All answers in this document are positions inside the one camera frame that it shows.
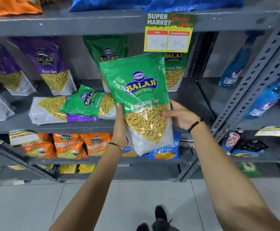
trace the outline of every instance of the black shoe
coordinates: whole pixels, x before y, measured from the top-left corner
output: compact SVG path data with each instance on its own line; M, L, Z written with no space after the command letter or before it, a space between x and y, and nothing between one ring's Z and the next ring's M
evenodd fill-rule
M164 219L165 221L168 221L167 220L167 215L166 215L166 212L165 210L162 208L162 206L158 205L156 208L155 208L155 218L162 218Z
M147 223L142 223L141 225L138 226L136 231L150 231L150 229Z

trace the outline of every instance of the blue spray bottle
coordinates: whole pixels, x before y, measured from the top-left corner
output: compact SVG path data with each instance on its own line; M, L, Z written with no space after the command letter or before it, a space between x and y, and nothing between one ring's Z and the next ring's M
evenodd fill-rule
M280 76L269 85L250 107L245 119L256 119L262 116L280 99Z
M236 83L244 67L248 63L251 54L251 46L258 36L264 34L264 31L246 31L246 34L248 35L248 38L246 39L244 46L238 51L234 61L223 72L218 83L219 86L233 86Z

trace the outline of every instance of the tile floor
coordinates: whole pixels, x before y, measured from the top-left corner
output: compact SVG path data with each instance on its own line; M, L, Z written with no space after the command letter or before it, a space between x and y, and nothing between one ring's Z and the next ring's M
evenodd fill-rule
M252 181L280 219L280 178ZM0 182L0 231L47 230L82 183L33 181L13 186ZM204 180L113 182L95 230L136 230L142 222L151 225L158 204L167 208L171 224L181 231L222 230Z

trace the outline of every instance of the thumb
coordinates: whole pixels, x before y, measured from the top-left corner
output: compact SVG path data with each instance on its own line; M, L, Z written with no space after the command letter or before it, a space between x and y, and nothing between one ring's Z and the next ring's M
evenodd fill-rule
M176 117L179 116L180 111L179 110L167 110L167 111L163 111L162 115L164 117Z
M117 120L123 120L123 108L120 103L117 103Z

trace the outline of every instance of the bracelet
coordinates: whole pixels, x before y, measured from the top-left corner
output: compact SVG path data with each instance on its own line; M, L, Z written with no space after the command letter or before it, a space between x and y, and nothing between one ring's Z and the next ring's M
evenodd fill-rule
M192 131L192 129L193 129L196 125L198 125L199 123L200 123L199 121L196 121L195 123L193 123L193 124L191 125L191 127L188 129L188 132L190 133L190 132Z
M109 143L107 144L107 146L108 146L109 144L114 145L114 146L117 146L117 147L122 151L122 153L123 153L123 149L122 149L118 144L109 142Z

